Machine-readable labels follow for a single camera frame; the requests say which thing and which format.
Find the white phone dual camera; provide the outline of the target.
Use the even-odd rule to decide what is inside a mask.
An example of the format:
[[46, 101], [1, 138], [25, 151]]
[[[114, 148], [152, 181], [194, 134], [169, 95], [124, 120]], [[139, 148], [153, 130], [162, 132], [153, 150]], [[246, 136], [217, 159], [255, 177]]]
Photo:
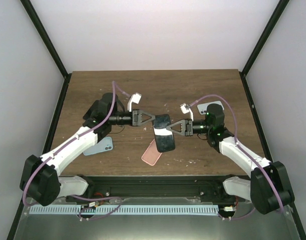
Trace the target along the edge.
[[203, 103], [198, 104], [198, 105], [197, 105], [197, 109], [198, 109], [199, 113], [200, 113], [201, 115], [205, 115], [206, 112], [207, 112], [208, 106], [211, 105], [211, 104], [220, 105], [220, 106], [222, 107], [222, 110], [224, 110], [224, 106], [223, 106], [222, 102], [219, 101], [219, 100], [217, 100], [217, 101], [207, 102], [207, 103], [204, 103], [204, 104], [203, 104]]

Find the black phone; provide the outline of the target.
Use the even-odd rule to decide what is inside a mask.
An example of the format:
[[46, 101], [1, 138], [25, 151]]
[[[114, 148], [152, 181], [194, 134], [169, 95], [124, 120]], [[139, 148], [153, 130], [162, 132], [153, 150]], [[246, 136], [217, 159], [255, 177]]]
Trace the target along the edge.
[[168, 114], [156, 115], [155, 120], [152, 121], [155, 143], [159, 153], [175, 150], [173, 132], [166, 128], [169, 125], [171, 125], [171, 119]]

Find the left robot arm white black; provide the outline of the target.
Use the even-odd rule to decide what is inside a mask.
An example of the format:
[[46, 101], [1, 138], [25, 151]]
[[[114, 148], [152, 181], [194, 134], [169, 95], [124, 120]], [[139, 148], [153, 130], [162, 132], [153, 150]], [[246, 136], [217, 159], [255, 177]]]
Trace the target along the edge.
[[78, 131], [52, 151], [42, 156], [29, 156], [24, 165], [20, 189], [23, 191], [23, 204], [27, 207], [28, 198], [42, 206], [50, 205], [61, 197], [76, 196], [84, 202], [91, 201], [95, 190], [85, 176], [62, 177], [64, 169], [85, 150], [103, 140], [113, 125], [139, 127], [155, 119], [155, 116], [140, 109], [131, 109], [141, 95], [131, 96], [127, 109], [118, 111], [121, 102], [118, 96], [109, 92], [100, 100], [94, 101], [83, 116], [84, 123]]

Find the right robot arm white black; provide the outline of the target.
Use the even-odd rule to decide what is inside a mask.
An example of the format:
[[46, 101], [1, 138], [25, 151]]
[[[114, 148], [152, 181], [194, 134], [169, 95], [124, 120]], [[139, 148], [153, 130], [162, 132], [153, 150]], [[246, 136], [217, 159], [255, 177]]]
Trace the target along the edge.
[[224, 125], [222, 105], [210, 103], [203, 120], [182, 119], [167, 126], [169, 132], [176, 132], [174, 126], [181, 129], [182, 136], [205, 135], [208, 144], [218, 153], [231, 159], [249, 177], [248, 180], [230, 177], [215, 188], [216, 198], [227, 201], [232, 196], [252, 202], [261, 214], [280, 210], [294, 202], [295, 196], [285, 166], [281, 162], [257, 155], [244, 146]]

